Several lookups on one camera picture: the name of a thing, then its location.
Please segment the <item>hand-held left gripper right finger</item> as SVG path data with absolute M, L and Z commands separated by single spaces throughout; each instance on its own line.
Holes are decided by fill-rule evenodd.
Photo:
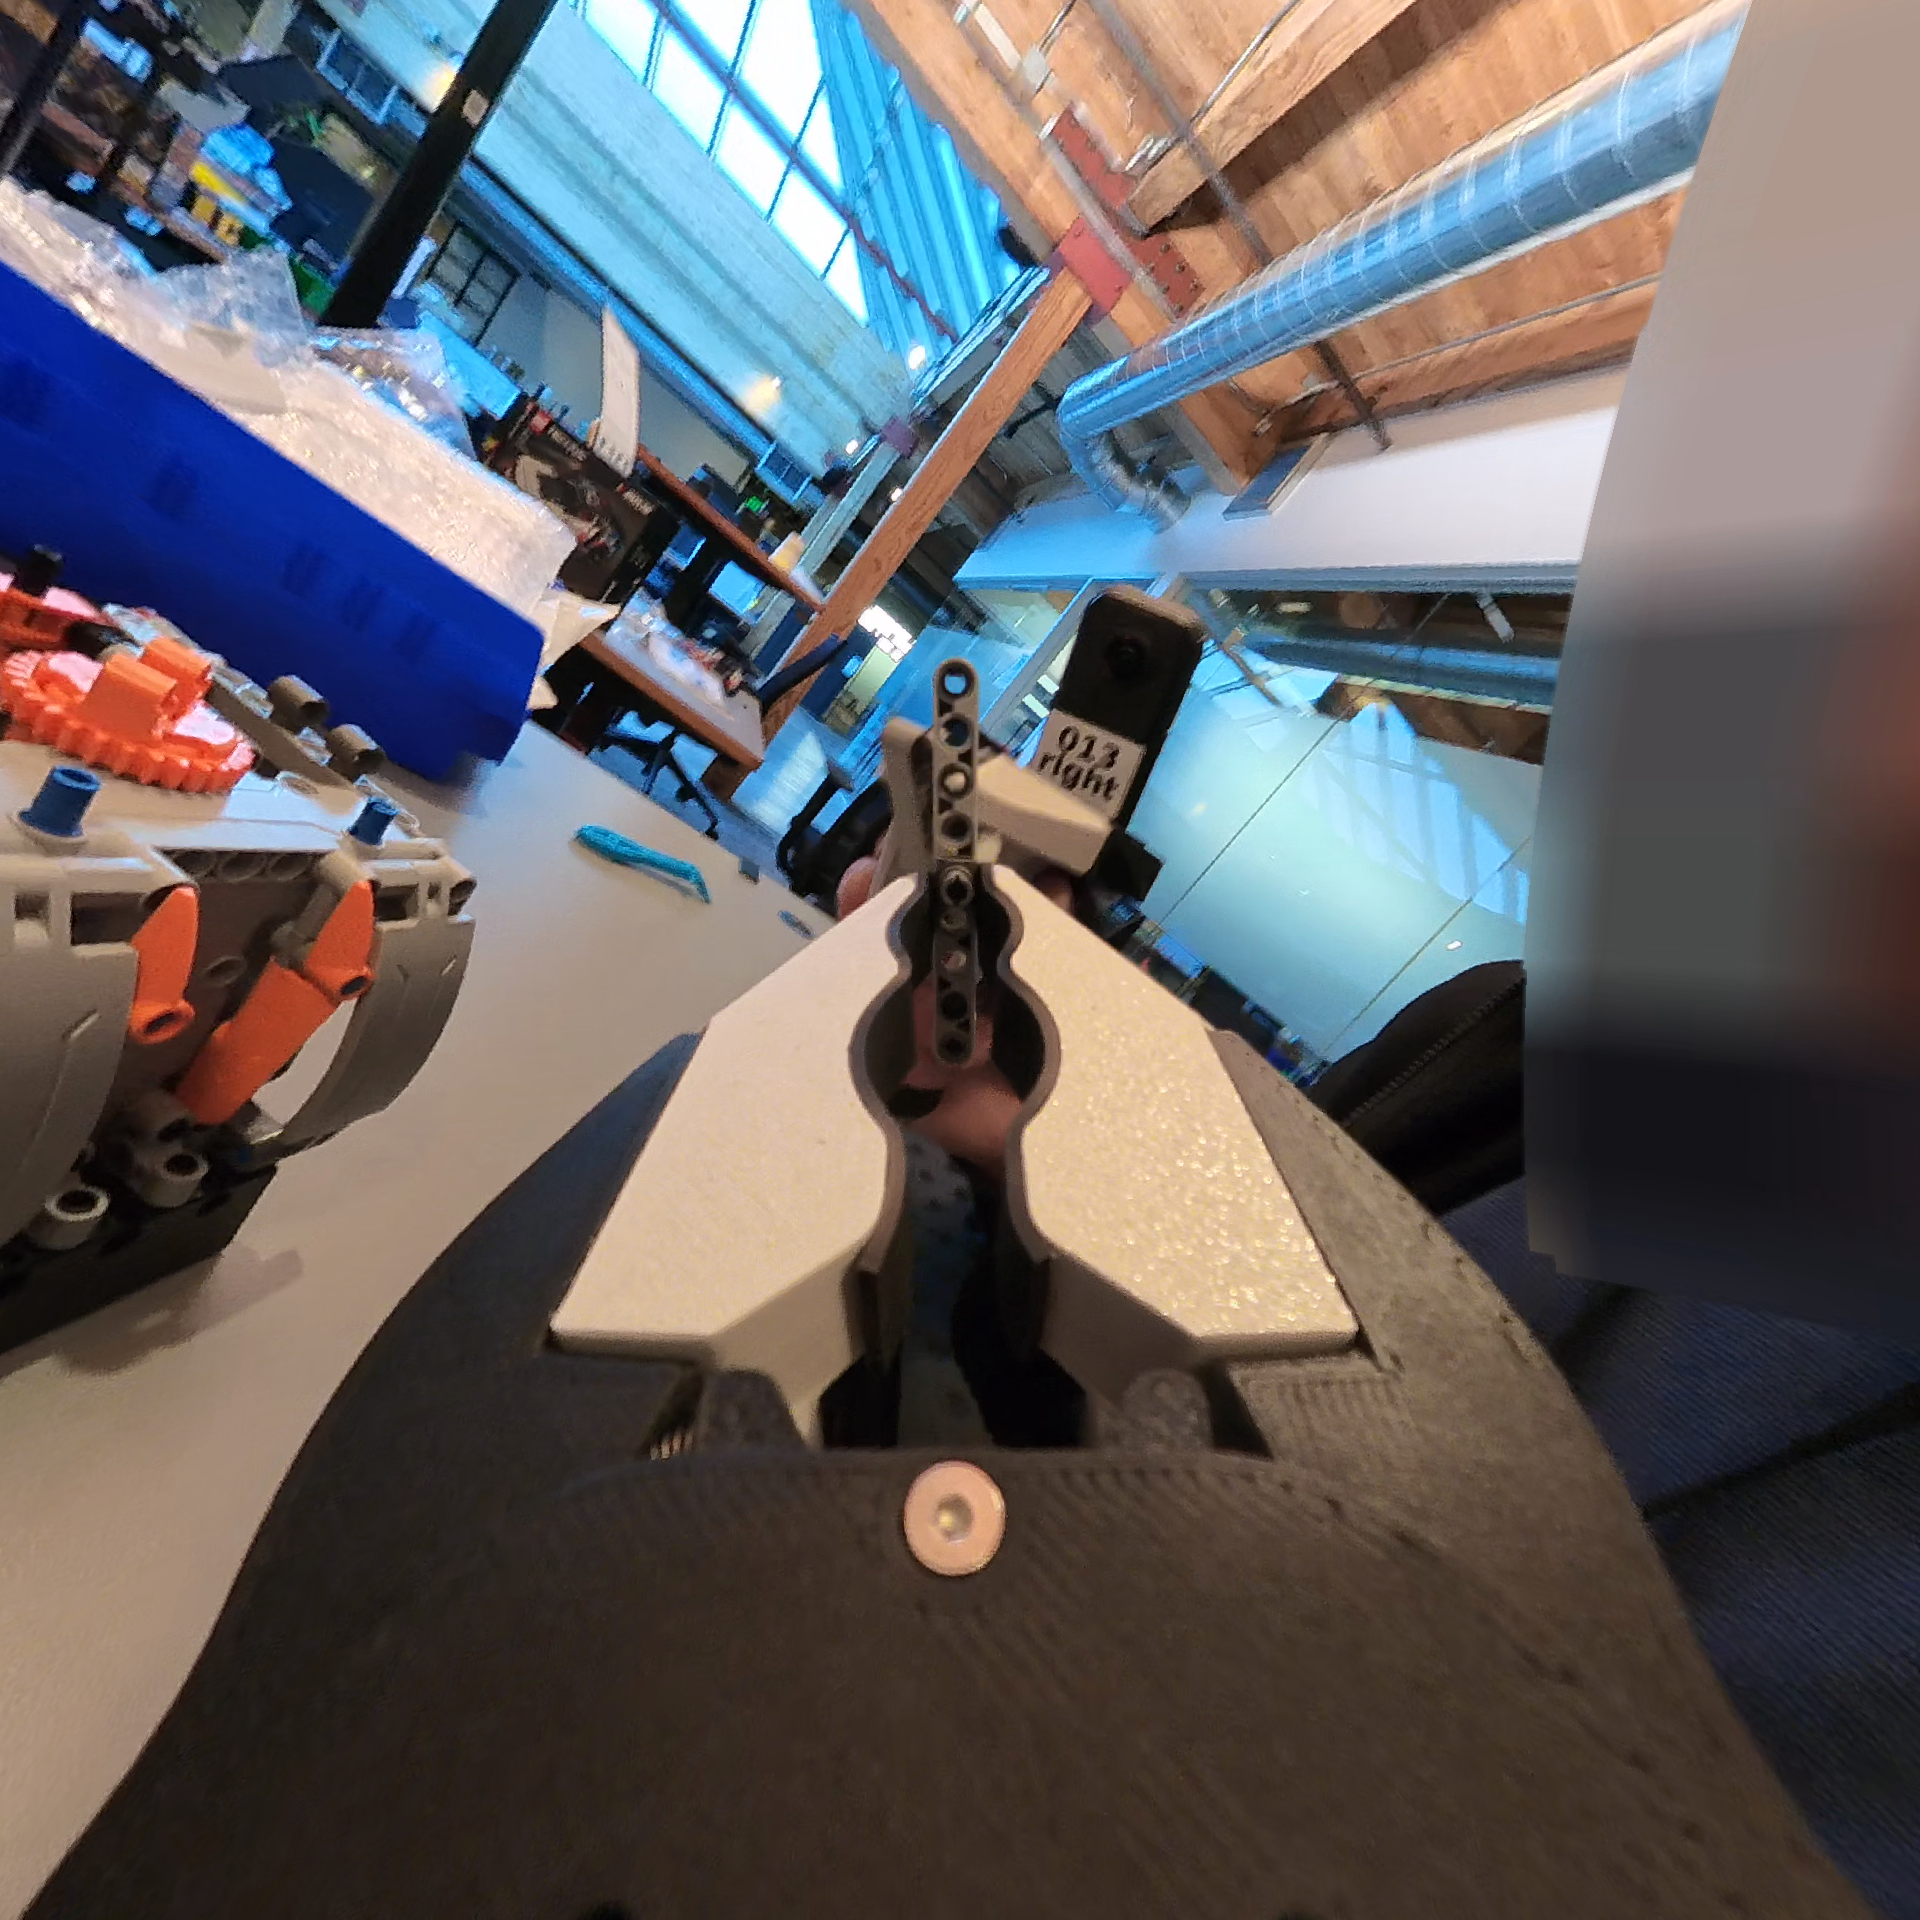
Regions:
M 991 1441 L 1276 1454 L 1236 1372 L 1351 1360 L 1361 1324 L 1218 1034 L 1039 882 L 992 872 L 988 904 L 1016 1094 L 982 1283 Z

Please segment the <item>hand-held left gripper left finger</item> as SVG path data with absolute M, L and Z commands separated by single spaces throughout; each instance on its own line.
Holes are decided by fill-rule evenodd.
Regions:
M 769 1376 L 812 1444 L 892 1355 L 921 894 L 892 881 L 710 1023 L 553 1312 L 566 1353 Z

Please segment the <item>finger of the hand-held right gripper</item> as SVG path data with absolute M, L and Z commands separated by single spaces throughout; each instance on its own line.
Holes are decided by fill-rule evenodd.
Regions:
M 976 767 L 976 862 L 1027 882 L 1086 881 L 1098 872 L 1113 825 L 1090 806 L 1017 759 L 988 754 Z
M 878 888 L 936 866 L 932 851 L 932 745 L 927 727 L 897 716 L 881 735 L 881 780 L 892 824 L 878 851 Z

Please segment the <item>light grey toy beam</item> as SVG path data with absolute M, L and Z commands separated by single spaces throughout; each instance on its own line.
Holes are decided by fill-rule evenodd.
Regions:
M 928 730 L 928 976 L 930 1048 L 946 1068 L 969 1068 L 978 1028 L 978 683 L 967 657 L 932 681 Z

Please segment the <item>person's right hand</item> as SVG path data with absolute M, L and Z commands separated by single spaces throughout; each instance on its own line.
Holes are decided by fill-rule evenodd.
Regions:
M 916 1055 L 900 1088 L 887 1097 L 887 1111 L 959 1166 L 988 1185 L 1002 1185 L 1023 1096 L 995 1063 L 995 1002 L 982 995 L 975 1050 L 964 1063 L 951 1063 L 932 1039 L 937 999 L 940 983 L 920 976 L 913 999 Z

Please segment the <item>black office chair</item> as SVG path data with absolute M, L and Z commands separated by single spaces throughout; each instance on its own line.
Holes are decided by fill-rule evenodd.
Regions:
M 681 723 L 654 704 L 641 704 L 623 710 L 609 723 L 594 744 L 594 752 L 626 754 L 639 768 L 641 791 L 648 798 L 654 798 L 657 784 L 668 777 L 674 788 L 674 802 L 692 809 L 704 825 L 704 838 L 718 844 L 723 840 L 718 811 L 698 776 L 681 762 L 681 740 Z

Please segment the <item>wooden desk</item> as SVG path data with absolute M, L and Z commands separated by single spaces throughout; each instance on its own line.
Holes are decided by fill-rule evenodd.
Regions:
M 825 600 L 791 567 L 783 567 L 723 507 L 673 473 L 648 447 L 635 447 L 632 480 L 649 489 L 681 522 L 703 531 L 707 546 L 716 546 L 724 566 L 742 567 L 762 586 L 786 593 L 810 612 L 823 612 Z
M 614 628 L 590 633 L 582 652 L 630 694 L 665 711 L 681 735 L 703 740 L 716 754 L 716 768 L 704 784 L 718 801 L 731 802 L 736 791 L 763 763 L 769 738 L 769 704 L 747 689 L 704 694 L 662 667 L 646 643 Z

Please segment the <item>teal plastic tool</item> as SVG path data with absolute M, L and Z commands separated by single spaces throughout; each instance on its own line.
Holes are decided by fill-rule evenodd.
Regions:
M 714 894 L 710 889 L 710 881 L 704 872 L 684 859 L 680 856 L 664 854 L 658 848 L 649 848 L 642 842 L 618 832 L 614 828 L 590 824 L 579 828 L 571 835 L 571 842 L 587 851 L 594 858 L 607 859 L 609 864 L 630 872 L 630 874 L 646 874 L 662 882 L 670 882 L 680 888 L 684 894 L 703 900 L 704 906 L 712 904 Z

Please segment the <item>black toy box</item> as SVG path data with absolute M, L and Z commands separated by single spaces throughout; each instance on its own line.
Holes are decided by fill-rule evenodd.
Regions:
M 579 441 L 535 396 L 499 422 L 484 464 L 571 531 L 560 588 L 626 603 L 681 531 L 680 514 Z

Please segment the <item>white paper sign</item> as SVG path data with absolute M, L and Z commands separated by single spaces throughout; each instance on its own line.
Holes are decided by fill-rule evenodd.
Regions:
M 602 400 L 590 432 L 592 451 L 620 476 L 632 476 L 641 451 L 641 354 L 614 307 L 602 310 Z

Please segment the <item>grey orange toy brick vehicle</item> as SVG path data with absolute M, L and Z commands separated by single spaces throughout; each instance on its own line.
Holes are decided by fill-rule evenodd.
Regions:
M 473 875 L 296 676 L 3 575 L 3 1350 L 218 1258 L 386 1111 L 458 1002 Z

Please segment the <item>clear plastic wrap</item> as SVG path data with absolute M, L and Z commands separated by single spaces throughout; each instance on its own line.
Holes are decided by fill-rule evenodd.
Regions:
M 571 531 L 476 462 L 434 337 L 314 330 L 272 248 L 159 272 L 84 212 L 3 192 L 7 268 L 503 609 L 538 612 Z

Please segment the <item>person's blue jeans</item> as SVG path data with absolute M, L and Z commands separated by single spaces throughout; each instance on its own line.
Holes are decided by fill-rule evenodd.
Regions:
M 1559 1364 L 1816 1833 L 1916 1919 L 1916 1344 L 1567 1280 L 1520 1183 L 1446 1227 Z

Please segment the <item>blue plastic bin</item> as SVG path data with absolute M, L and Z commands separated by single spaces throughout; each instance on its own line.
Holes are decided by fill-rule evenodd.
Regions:
M 254 681 L 302 676 L 400 768 L 503 762 L 538 627 L 3 270 L 3 546 L 155 609 Z

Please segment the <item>black steel pillar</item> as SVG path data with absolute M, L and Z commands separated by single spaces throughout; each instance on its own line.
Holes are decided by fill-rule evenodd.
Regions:
M 514 81 L 556 3 L 497 3 L 472 51 L 425 121 L 411 159 L 356 242 L 331 291 L 324 323 L 337 330 L 380 324 L 447 194 L 465 170 L 499 96 Z

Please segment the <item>silver air duct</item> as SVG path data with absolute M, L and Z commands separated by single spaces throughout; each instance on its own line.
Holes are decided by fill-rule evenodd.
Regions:
M 1071 470 L 1106 506 L 1170 526 L 1188 496 L 1128 470 L 1123 426 L 1687 186 L 1744 16 L 1747 3 L 1702 8 L 1079 377 L 1057 410 Z
M 1230 644 L 1273 665 L 1344 681 L 1539 711 L 1553 710 L 1562 665 L 1556 657 L 1329 633 L 1235 632 Z

